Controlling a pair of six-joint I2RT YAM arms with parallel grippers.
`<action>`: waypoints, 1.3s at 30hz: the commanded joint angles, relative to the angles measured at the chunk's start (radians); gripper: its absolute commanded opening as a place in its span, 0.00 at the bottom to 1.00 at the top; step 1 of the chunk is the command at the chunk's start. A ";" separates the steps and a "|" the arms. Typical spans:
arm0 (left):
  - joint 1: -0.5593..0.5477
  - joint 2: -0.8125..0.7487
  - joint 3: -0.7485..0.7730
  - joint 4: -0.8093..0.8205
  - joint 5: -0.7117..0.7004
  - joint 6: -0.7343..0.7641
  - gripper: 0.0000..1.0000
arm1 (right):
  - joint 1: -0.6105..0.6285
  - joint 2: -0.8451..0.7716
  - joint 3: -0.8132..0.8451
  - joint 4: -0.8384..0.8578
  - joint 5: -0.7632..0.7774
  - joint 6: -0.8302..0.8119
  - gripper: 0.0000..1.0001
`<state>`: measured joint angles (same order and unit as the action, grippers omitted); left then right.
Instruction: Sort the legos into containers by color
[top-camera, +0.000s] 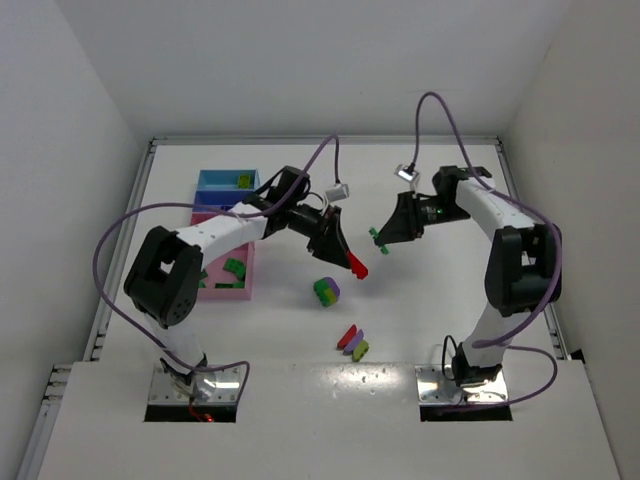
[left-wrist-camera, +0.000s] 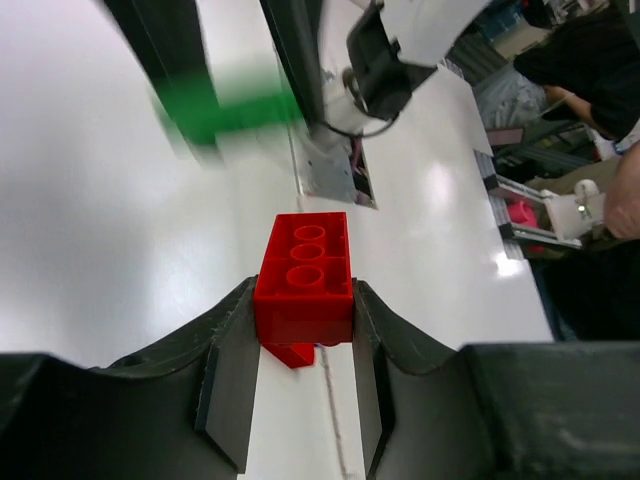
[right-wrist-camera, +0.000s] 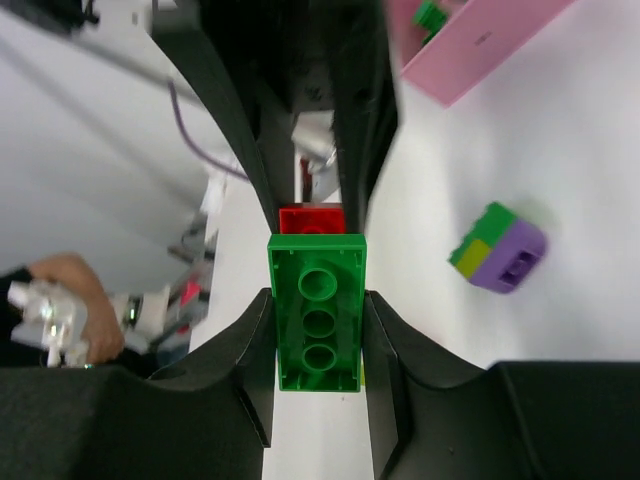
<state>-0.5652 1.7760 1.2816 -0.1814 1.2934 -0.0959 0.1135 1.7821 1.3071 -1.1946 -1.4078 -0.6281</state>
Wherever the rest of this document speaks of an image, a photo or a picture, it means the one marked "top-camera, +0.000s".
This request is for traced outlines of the green lego plate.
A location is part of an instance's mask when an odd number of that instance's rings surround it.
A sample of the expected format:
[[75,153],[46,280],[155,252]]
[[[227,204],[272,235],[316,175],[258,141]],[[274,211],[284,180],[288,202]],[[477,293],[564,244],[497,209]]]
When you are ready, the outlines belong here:
[[369,230],[369,235],[371,236],[374,245],[376,246],[376,248],[383,254],[383,255],[388,255],[389,254],[389,249],[387,248],[387,246],[382,243],[380,241],[380,234],[379,232],[374,228],[374,227],[370,227]]

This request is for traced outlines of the multicolour lego block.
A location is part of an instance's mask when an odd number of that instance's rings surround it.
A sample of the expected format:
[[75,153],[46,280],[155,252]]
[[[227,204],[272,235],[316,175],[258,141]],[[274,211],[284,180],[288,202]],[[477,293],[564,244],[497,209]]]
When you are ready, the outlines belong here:
[[328,308],[336,304],[341,295],[341,290],[332,277],[323,277],[313,283],[313,291],[321,305]]

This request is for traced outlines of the dark green lego brick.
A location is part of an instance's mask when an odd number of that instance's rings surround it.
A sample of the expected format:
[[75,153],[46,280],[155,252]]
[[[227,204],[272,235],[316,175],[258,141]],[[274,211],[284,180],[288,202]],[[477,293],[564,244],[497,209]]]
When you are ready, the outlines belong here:
[[202,270],[200,273],[200,280],[199,280],[199,287],[200,288],[206,288],[207,287],[207,278],[208,278],[208,273],[206,270]]

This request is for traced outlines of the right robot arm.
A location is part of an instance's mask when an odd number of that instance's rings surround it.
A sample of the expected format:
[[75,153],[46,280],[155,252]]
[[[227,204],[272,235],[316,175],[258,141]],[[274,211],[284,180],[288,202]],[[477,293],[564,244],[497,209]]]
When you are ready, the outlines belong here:
[[559,230],[537,214],[527,215],[513,198],[496,191],[491,174],[445,166],[432,179],[432,195],[402,192],[375,234],[379,248],[421,237],[426,227],[470,219],[491,242],[484,277],[486,307],[451,361],[459,387],[492,381],[505,350],[561,292]]

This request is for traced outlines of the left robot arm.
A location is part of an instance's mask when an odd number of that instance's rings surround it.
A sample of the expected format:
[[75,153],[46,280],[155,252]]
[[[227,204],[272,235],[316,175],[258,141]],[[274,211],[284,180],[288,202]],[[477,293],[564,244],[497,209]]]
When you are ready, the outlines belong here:
[[367,276],[344,238],[340,208],[320,210],[306,204],[309,188],[307,173],[285,166],[226,213],[187,228],[157,226],[147,233],[124,292],[150,320],[162,344],[163,367],[176,381],[190,385],[194,369],[207,364],[184,322],[195,306],[203,269],[232,250],[289,228],[307,237],[313,257],[348,269],[359,279]]

